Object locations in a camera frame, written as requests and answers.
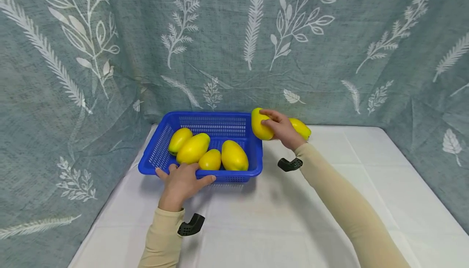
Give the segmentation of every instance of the wrinkled fabric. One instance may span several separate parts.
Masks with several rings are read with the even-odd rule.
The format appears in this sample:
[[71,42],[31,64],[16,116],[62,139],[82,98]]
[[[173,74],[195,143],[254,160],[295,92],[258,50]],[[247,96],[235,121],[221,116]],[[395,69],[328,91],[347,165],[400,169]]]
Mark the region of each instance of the wrinkled fabric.
[[0,9],[2,267],[66,267],[149,125],[173,110],[379,126],[469,231],[469,0]]

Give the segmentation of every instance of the person's left hand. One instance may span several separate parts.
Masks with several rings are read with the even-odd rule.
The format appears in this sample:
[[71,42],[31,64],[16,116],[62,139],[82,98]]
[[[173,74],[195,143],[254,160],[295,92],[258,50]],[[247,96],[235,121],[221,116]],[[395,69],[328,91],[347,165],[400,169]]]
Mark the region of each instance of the person's left hand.
[[203,187],[215,181],[215,176],[204,176],[201,179],[195,177],[195,171],[199,169],[197,163],[187,165],[182,163],[177,167],[169,166],[169,174],[156,169],[157,175],[164,181],[164,191],[160,198],[158,208],[170,212],[179,212],[185,200],[198,193]]

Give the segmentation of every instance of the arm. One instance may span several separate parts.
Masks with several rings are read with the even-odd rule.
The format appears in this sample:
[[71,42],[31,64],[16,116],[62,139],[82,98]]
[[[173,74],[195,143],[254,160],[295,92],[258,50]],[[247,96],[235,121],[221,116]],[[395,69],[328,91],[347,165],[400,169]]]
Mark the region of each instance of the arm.
[[182,205],[185,200],[216,179],[215,176],[197,179],[195,171],[198,168],[197,163],[182,163],[179,167],[171,164],[169,175],[159,168],[156,169],[157,175],[164,181],[164,191],[153,223],[148,229],[145,250],[138,268],[176,267],[182,245],[182,237],[177,233],[184,218]]
[[303,161],[301,173],[352,242],[361,268],[410,268],[386,226],[357,189],[294,130],[286,116],[273,110],[260,113],[271,118],[263,123]]

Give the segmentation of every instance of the white tablecloth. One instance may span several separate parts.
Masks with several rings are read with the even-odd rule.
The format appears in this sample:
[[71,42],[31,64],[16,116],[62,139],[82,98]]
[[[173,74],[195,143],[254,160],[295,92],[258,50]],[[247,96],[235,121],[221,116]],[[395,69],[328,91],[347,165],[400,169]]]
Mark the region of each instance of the white tablecloth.
[[[310,143],[373,205],[413,268],[468,268],[469,236],[385,132],[311,126]],[[153,135],[155,127],[149,134]],[[69,268],[133,268],[163,184],[132,167]],[[291,151],[263,144],[263,172],[244,185],[213,185],[186,203],[186,222],[206,217],[183,241],[180,268],[358,268],[350,241],[298,171],[276,164]]]

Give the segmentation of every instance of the fruit in basket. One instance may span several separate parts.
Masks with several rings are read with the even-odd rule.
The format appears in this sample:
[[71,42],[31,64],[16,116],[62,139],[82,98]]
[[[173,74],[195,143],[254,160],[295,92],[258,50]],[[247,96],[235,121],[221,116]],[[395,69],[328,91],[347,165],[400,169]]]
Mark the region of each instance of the fruit in basket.
[[248,157],[237,142],[227,140],[221,146],[221,162],[226,170],[247,170]]
[[198,162],[207,152],[209,144],[210,137],[206,133],[200,133],[189,138],[177,153],[176,161],[180,164]]
[[199,160],[200,169],[220,170],[221,153],[216,149],[209,150]]
[[168,151],[171,155],[176,156],[182,145],[187,142],[188,139],[192,138],[192,132],[188,128],[178,129],[169,141]]
[[251,127],[252,127],[252,132],[254,133],[257,138],[261,140],[270,140],[274,137],[274,132],[272,129],[269,127],[262,125],[262,120],[269,119],[268,116],[264,114],[260,114],[259,111],[262,110],[262,108],[255,108],[251,112]]
[[292,123],[293,128],[305,139],[308,141],[309,136],[311,135],[311,130],[299,119],[289,119]]

